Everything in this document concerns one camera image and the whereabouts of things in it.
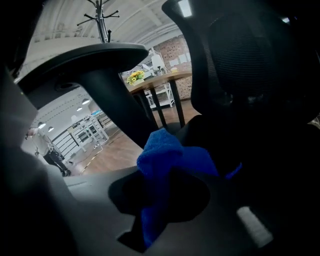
mesh chair backrest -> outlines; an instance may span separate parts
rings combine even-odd
[[[264,108],[303,122],[317,116],[316,52],[278,13],[261,0],[187,1],[189,17],[183,16],[180,0],[168,0],[162,10],[188,44],[191,101],[197,111],[224,115],[232,95],[234,105],[260,101]]]

blue towel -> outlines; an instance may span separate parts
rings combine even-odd
[[[164,128],[154,131],[137,159],[137,167],[143,173],[147,191],[153,204],[141,210],[141,224],[145,247],[148,248],[165,229],[167,223],[169,172],[172,167],[219,176],[207,150],[197,146],[183,147],[179,140]],[[225,176],[231,177],[240,166]]]

wooden table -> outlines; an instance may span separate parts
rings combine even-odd
[[[161,123],[164,128],[167,128],[168,126],[167,126],[164,114],[162,112],[155,88],[169,82],[171,86],[173,99],[175,102],[176,111],[178,113],[180,126],[182,128],[186,123],[185,123],[184,112],[182,110],[181,101],[180,101],[180,97],[177,89],[176,80],[187,78],[190,76],[192,76],[191,71],[178,71],[178,72],[163,74],[163,75],[150,78],[142,83],[137,84],[136,86],[131,86],[128,89],[131,94],[139,95],[144,111],[146,112],[146,115],[150,120],[152,120],[155,124],[157,124],[144,91],[149,89],[151,92],[154,104],[156,106],[156,110],[159,113]]]

white paper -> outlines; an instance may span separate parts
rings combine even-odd
[[[186,55],[186,58],[188,59],[188,62],[190,62],[191,61],[190,53],[187,52],[185,55]]]
[[[175,65],[179,65],[179,61],[177,58],[170,60],[170,66],[174,67]]]
[[[184,54],[179,55],[179,59],[180,59],[180,63],[185,63],[185,62],[187,62],[187,57],[186,57],[186,55],[184,55]]]

brick wall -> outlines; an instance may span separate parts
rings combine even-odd
[[[164,64],[167,69],[171,70],[170,61],[174,59],[179,60],[179,55],[186,54],[189,52],[187,42],[183,35],[179,35],[172,39],[169,39],[165,42],[162,42],[154,47],[154,50],[161,53]],[[175,65],[174,68],[177,68],[178,71],[191,70],[191,62],[185,62]],[[176,83],[180,99],[189,99],[191,97],[191,86],[192,86],[192,77],[187,77],[180,79]]]

